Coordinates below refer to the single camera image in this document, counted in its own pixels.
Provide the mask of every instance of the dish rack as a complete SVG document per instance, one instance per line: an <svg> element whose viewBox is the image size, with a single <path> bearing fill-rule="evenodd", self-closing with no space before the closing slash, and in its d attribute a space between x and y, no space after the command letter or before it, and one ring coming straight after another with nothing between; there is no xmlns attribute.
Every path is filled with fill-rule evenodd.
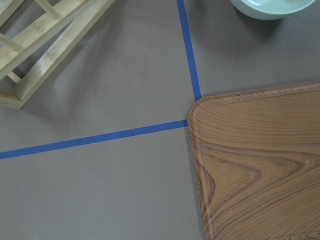
<svg viewBox="0 0 320 240"><path fill-rule="evenodd" d="M0 28L20 6L23 7L24 1L0 1ZM12 39L0 33L0 81L8 76L15 84L12 92L0 89L2 107L20 109L114 2L60 0L52 6L47 0L34 1L45 11L41 17ZM16 67L63 28L65 30L23 78L14 73Z"/></svg>

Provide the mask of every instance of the wooden tray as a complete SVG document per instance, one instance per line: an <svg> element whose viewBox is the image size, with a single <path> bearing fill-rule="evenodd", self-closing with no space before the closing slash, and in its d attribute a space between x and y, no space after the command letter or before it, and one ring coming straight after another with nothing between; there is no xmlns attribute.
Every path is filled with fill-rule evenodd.
<svg viewBox="0 0 320 240"><path fill-rule="evenodd" d="M320 81L203 98L188 125L209 240L320 240Z"/></svg>

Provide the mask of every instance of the bowl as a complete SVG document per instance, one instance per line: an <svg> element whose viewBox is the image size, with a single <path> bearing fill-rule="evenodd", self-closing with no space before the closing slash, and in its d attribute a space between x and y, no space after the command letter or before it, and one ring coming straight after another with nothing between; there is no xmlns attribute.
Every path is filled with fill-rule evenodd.
<svg viewBox="0 0 320 240"><path fill-rule="evenodd" d="M316 0L230 0L243 14L260 20L282 19L305 9Z"/></svg>

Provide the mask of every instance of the blue tape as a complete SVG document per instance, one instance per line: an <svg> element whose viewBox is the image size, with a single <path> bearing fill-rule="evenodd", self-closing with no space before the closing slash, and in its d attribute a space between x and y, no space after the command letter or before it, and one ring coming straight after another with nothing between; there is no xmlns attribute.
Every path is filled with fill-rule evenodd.
<svg viewBox="0 0 320 240"><path fill-rule="evenodd" d="M194 50L192 48L192 42L191 42L191 37L190 37L186 7L185 7L184 0L176 0L176 3L178 5L180 23L181 23L181 28L182 28L182 35L183 35L183 40L184 40L186 57L188 60L188 65L189 65L194 100L197 101L197 100L201 99L202 96L201 96L200 84L199 84L199 80L198 80L198 73L197 73L197 68L196 68Z"/></svg>
<svg viewBox="0 0 320 240"><path fill-rule="evenodd" d="M0 160L20 157L25 155L31 155L31 154L44 153L44 152L49 152L54 150L78 147L82 145L106 142L106 141L115 140L115 139L123 139L123 138L138 136L138 135L179 129L187 126L188 126L187 120L173 121L173 122L167 122L167 123L157 124L152 126L134 128L130 130L116 131L116 132L111 132L111 133L106 133L101 135L77 138L73 140L60 141L60 142L26 147L26 148L10 150L10 151L3 151L3 152L0 152Z"/></svg>

